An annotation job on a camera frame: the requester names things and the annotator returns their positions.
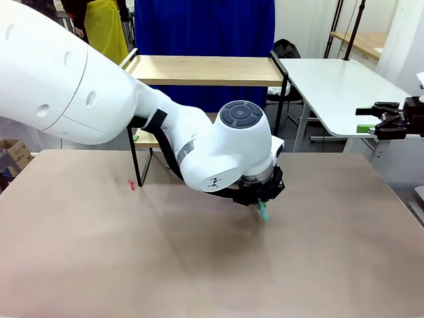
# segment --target cardboard box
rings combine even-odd
[[[31,153],[24,142],[17,139],[0,140],[0,149],[5,149],[12,159],[17,163],[20,169],[25,168],[32,160]],[[3,171],[4,176],[17,176],[17,171],[12,167],[8,167]]]

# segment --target blue curtain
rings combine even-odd
[[[141,54],[268,57],[274,44],[274,0],[135,0]],[[216,113],[244,99],[262,106],[262,87],[158,86],[177,103]]]

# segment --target gray floor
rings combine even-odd
[[[300,106],[291,106],[290,113],[293,117],[298,118],[301,115]],[[271,128],[274,128],[276,107],[268,106],[266,110]],[[280,124],[280,132],[278,136],[286,142],[285,152],[291,152],[294,146],[297,127],[288,119],[282,119]],[[306,134],[301,145],[302,152],[341,152],[343,151],[344,143],[342,142],[315,142],[310,143],[310,136],[323,136],[323,128],[315,128],[307,126]],[[0,117],[0,140],[4,138],[21,139],[31,152],[40,152],[43,149],[100,149],[100,150],[129,150],[129,142],[127,132],[123,131],[115,139],[105,144],[88,146],[77,144],[67,140],[50,136],[34,128],[24,124]]]

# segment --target wall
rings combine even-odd
[[[401,0],[377,72],[411,95],[423,95],[416,73],[424,71],[424,1]],[[391,141],[378,169],[391,184],[424,184],[424,141]]]
[[[388,32],[399,0],[367,0],[359,30]],[[337,30],[345,32],[356,0],[344,0]],[[293,42],[302,58],[322,58],[329,36],[337,0],[275,0],[276,36]],[[349,30],[354,26],[360,0]],[[335,40],[332,56],[337,55],[340,41]]]

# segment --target yellow garment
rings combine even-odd
[[[89,2],[84,25],[90,45],[104,56],[120,64],[128,55],[116,0]]]

